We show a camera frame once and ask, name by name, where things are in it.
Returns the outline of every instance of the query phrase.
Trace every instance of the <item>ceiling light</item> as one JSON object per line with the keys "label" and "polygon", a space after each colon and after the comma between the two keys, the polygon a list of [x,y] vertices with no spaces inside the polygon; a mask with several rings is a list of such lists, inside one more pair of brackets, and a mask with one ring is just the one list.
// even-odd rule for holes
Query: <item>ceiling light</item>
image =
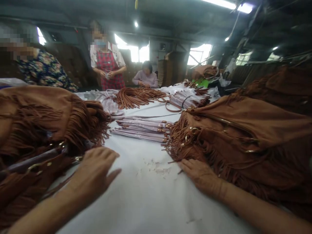
{"label": "ceiling light", "polygon": [[[225,0],[202,0],[202,1],[212,3],[215,5],[221,6],[221,7],[225,7],[225,8],[231,9],[231,10],[236,9],[236,4],[234,4],[232,2],[225,1]],[[244,4],[240,5],[237,10],[244,12],[246,14],[249,14],[253,10],[253,7],[254,6],[249,4],[249,3],[244,3]]]}

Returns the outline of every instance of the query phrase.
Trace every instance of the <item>white tablecloth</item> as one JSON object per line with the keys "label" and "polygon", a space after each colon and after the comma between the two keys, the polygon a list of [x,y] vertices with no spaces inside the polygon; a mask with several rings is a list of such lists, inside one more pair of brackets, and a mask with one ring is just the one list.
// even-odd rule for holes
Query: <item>white tablecloth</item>
{"label": "white tablecloth", "polygon": [[[172,114],[156,102],[126,115]],[[155,118],[175,122],[180,115]],[[91,206],[73,218],[59,234],[202,234],[254,233],[250,225],[221,203],[200,193],[181,173],[160,143],[112,135],[105,142],[120,154],[113,169],[121,174]],[[71,168],[70,175],[77,167]]]}

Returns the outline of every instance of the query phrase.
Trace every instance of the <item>woman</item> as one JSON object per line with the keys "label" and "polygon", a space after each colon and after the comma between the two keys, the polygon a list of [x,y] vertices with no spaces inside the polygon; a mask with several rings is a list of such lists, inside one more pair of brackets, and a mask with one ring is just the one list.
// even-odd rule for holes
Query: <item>woman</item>
{"label": "woman", "polygon": [[158,88],[157,75],[152,71],[153,67],[150,61],[145,61],[142,65],[142,70],[136,74],[132,82],[144,88]]}
{"label": "woman", "polygon": [[117,45],[108,41],[107,33],[96,21],[91,27],[94,40],[90,46],[91,67],[100,75],[102,90],[124,88],[122,73],[127,67]]}
{"label": "woman", "polygon": [[7,50],[13,53],[13,58],[24,74],[26,83],[78,92],[78,87],[70,80],[62,65],[52,54],[23,42],[10,42],[6,46]]}
{"label": "woman", "polygon": [[[8,234],[56,233],[107,190],[121,172],[108,174],[118,157],[105,147],[88,151],[68,185],[17,221]],[[179,166],[202,193],[224,203],[261,233],[312,233],[311,223],[224,181],[207,164],[183,159]]]}

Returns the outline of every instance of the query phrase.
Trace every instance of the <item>human hand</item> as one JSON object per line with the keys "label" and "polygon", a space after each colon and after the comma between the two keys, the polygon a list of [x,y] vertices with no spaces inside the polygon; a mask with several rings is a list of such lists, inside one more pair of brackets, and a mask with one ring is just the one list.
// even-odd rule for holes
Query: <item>human hand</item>
{"label": "human hand", "polygon": [[110,79],[113,78],[115,75],[116,75],[116,74],[115,74],[114,71],[110,71],[110,72],[108,73],[108,77],[109,77]]}
{"label": "human hand", "polygon": [[121,169],[114,170],[107,175],[115,159],[119,157],[115,151],[98,147],[85,153],[79,168],[68,185],[61,192],[67,199],[77,199],[83,206],[91,204],[102,195]]}
{"label": "human hand", "polygon": [[106,72],[100,70],[99,74],[100,74],[100,76],[102,78],[107,78],[108,79],[108,77],[106,77]]}
{"label": "human hand", "polygon": [[194,159],[183,159],[178,164],[202,193],[217,200],[224,198],[226,182],[219,178],[209,165]]}

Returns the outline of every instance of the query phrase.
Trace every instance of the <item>red plaid apron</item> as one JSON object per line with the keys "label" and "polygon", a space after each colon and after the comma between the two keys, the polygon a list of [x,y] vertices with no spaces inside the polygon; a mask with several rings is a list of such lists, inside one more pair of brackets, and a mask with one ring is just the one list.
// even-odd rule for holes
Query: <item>red plaid apron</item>
{"label": "red plaid apron", "polygon": [[[97,67],[106,73],[119,69],[111,50],[108,53],[97,51]],[[125,87],[123,75],[118,74],[109,80],[101,78],[101,85],[103,91],[106,89],[122,89]]]}

